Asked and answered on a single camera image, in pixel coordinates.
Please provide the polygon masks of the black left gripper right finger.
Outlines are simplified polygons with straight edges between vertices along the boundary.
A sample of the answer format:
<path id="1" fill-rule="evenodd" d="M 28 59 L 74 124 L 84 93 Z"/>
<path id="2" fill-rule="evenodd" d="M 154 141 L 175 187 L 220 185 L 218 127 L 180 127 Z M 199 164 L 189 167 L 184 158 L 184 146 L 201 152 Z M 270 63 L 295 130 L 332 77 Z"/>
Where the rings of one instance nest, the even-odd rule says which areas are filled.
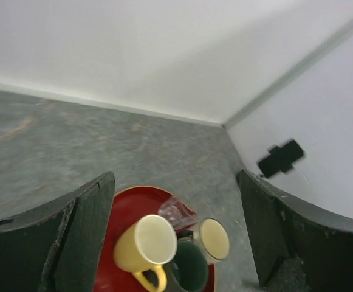
<path id="1" fill-rule="evenodd" d="M 353 291 L 353 219 L 297 198 L 248 170 L 236 175 L 261 288 Z"/>

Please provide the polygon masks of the black phone clear case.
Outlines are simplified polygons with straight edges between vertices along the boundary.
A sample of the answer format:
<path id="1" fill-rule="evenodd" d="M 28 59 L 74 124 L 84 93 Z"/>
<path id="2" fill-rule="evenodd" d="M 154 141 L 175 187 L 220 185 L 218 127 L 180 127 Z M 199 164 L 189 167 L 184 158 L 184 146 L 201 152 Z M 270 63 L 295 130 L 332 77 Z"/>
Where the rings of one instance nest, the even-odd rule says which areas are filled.
<path id="1" fill-rule="evenodd" d="M 271 178 L 278 173 L 287 173 L 293 169 L 293 164 L 305 157 L 304 150 L 294 139 L 289 139 L 280 146 L 274 145 L 268 149 L 268 154 L 257 162 L 261 171 L 260 177 Z"/>

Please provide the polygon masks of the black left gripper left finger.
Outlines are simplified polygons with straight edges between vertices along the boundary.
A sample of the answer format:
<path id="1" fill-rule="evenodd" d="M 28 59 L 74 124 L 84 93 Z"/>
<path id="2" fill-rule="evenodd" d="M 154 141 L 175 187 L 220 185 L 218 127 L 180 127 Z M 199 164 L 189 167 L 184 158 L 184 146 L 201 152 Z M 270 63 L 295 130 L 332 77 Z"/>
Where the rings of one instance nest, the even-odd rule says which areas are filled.
<path id="1" fill-rule="evenodd" d="M 0 291 L 92 291 L 115 192 L 105 172 L 0 219 Z"/>

